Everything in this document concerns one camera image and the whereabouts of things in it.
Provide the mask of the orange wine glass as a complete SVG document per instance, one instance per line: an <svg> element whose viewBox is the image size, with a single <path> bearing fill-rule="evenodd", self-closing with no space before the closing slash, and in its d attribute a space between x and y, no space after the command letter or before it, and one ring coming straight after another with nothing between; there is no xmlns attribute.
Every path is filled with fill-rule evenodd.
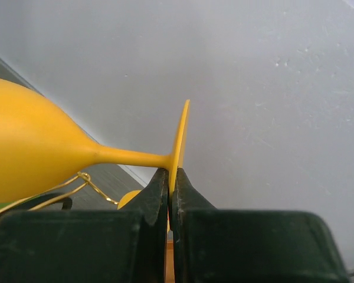
<svg viewBox="0 0 354 283"><path fill-rule="evenodd" d="M135 152L99 144L52 101L0 78L0 203L42 194L101 163L164 168L173 190L183 164L189 107L186 102L169 155Z"/></svg>
<svg viewBox="0 0 354 283"><path fill-rule="evenodd" d="M141 192L141 190L133 190L131 192L126 193L121 200L118 202L117 204L117 209L121 209L122 207L124 207L127 203L129 203L133 198L135 198L139 193Z"/></svg>

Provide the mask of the orange wine glass front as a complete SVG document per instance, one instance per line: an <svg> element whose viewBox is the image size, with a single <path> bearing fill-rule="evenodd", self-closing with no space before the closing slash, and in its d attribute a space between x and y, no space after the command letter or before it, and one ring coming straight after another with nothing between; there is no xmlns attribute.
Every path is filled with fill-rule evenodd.
<svg viewBox="0 0 354 283"><path fill-rule="evenodd" d="M101 163L164 168L173 190L183 164L189 107L186 102L169 155L135 152L99 144L52 101L0 78L0 203L42 194Z"/></svg>

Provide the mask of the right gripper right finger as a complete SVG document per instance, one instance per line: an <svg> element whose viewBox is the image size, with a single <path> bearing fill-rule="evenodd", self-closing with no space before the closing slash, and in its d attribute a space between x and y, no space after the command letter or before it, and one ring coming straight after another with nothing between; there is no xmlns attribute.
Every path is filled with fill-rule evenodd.
<svg viewBox="0 0 354 283"><path fill-rule="evenodd" d="M349 282L318 215L218 209L179 169L169 208L176 282Z"/></svg>

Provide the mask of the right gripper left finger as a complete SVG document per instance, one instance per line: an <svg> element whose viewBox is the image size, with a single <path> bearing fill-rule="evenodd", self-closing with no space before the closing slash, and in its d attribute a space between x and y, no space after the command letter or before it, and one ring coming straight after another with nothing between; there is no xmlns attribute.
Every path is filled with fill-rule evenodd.
<svg viewBox="0 0 354 283"><path fill-rule="evenodd" d="M119 210L18 210L0 219L0 282L164 282L168 172Z"/></svg>

